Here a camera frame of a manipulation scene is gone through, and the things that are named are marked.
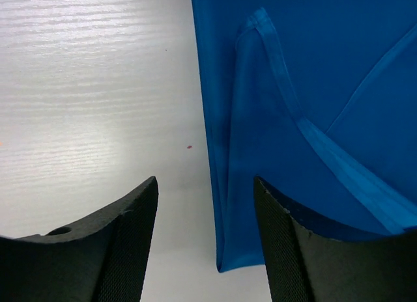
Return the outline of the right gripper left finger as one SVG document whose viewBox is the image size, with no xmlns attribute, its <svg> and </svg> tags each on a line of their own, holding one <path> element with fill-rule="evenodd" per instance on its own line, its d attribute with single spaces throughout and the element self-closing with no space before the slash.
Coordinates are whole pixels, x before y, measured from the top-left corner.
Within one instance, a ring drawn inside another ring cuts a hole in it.
<svg viewBox="0 0 417 302">
<path fill-rule="evenodd" d="M 2 301 L 139 301 L 158 207 L 153 176 L 46 235 L 1 238 Z"/>
</svg>

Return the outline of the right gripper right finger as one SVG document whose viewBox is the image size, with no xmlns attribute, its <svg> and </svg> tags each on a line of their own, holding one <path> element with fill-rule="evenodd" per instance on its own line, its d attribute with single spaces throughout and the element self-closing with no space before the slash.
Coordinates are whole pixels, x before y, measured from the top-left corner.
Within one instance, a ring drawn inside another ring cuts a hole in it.
<svg viewBox="0 0 417 302">
<path fill-rule="evenodd" d="M 382 237 L 253 183 L 273 301 L 415 301 L 416 231 Z"/>
</svg>

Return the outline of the blue cloth napkin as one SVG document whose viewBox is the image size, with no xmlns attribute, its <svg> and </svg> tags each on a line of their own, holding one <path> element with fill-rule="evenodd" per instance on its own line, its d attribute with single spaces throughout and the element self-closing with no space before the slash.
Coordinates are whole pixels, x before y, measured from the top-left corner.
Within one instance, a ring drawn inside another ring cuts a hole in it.
<svg viewBox="0 0 417 302">
<path fill-rule="evenodd" d="M 216 263 L 264 262 L 253 179 L 310 230 L 416 228 L 416 0 L 192 0 Z"/>
</svg>

